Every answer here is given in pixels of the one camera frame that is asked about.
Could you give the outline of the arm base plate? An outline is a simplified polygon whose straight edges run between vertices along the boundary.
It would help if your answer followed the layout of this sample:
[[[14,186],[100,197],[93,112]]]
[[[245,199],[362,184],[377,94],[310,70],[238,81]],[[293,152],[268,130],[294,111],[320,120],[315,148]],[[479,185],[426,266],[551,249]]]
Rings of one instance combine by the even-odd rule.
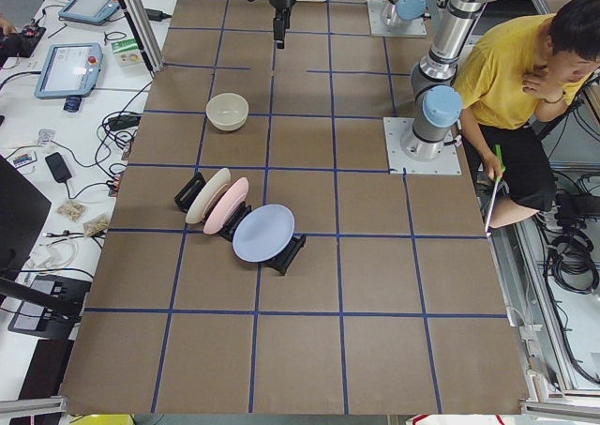
[[[426,143],[413,134],[413,118],[385,117],[388,170],[392,175],[461,175],[452,130],[437,143]]]
[[[370,34],[379,37],[425,38],[425,0],[368,0]]]

